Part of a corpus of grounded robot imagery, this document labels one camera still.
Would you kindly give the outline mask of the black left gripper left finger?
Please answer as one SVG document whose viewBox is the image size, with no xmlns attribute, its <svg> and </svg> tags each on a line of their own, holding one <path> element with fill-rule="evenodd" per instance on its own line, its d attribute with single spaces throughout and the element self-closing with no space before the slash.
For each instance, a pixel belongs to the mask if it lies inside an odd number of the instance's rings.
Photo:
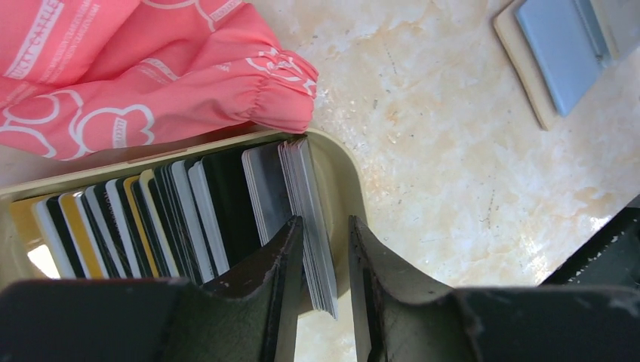
<svg viewBox="0 0 640 362">
<path fill-rule="evenodd" d="M 291 361 L 303 222 L 197 286 L 185 278 L 27 280 L 1 294 L 3 361 Z"/>
</svg>

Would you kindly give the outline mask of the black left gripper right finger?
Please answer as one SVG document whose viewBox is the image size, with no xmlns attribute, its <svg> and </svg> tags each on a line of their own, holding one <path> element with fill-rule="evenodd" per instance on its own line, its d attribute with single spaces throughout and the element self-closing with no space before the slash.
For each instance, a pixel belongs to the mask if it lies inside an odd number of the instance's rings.
<svg viewBox="0 0 640 362">
<path fill-rule="evenodd" d="M 349 218 L 360 361 L 637 361 L 639 292 L 596 284 L 453 288 Z"/>
</svg>

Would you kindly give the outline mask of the gold card tin box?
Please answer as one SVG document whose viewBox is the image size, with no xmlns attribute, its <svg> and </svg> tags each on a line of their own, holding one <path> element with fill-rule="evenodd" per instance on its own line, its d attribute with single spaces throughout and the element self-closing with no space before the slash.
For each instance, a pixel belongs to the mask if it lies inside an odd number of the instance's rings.
<svg viewBox="0 0 640 362">
<path fill-rule="evenodd" d="M 306 138 L 309 141 L 322 214 L 331 247 L 337 296 L 342 297 L 350 289 L 349 218 L 357 216 L 361 221 L 367 218 L 359 169 L 349 150 L 326 133 L 309 130 Z M 28 258 L 26 252 L 27 243 L 41 243 L 43 238 L 34 235 L 26 236 L 19 230 L 11 213 L 11 204 L 15 201 L 52 195 L 55 192 L 77 191 L 82 186 L 115 179 L 118 176 L 133 176 L 171 161 L 182 161 L 241 146 L 254 146 L 258 143 L 285 139 L 287 135 L 275 131 L 247 133 L 176 152 L 166 152 L 162 155 L 49 177 L 2 189 L 1 287 L 6 288 L 24 280 L 45 278 L 43 272 Z M 257 248 L 222 277 L 204 284 L 202 289 L 211 295 L 237 300 L 247 300 L 257 294 L 273 290 L 275 296 L 280 297 L 278 305 L 282 308 L 293 306 L 290 293 L 284 290 L 281 284 L 276 283 L 276 279 L 285 271 L 278 266 L 284 259 L 277 254 L 284 246 L 285 234 L 300 234 L 306 230 L 306 223 L 299 219 L 283 222 L 280 231 L 276 234 L 275 246 Z"/>
</svg>

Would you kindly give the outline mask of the beige blue card holder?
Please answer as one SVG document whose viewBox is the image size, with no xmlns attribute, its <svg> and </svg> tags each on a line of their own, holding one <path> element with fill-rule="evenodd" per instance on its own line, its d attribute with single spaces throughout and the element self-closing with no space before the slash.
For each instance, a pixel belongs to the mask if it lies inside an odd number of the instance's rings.
<svg viewBox="0 0 640 362">
<path fill-rule="evenodd" d="M 639 47 L 637 1 L 512 1 L 493 18 L 542 130 Z"/>
</svg>

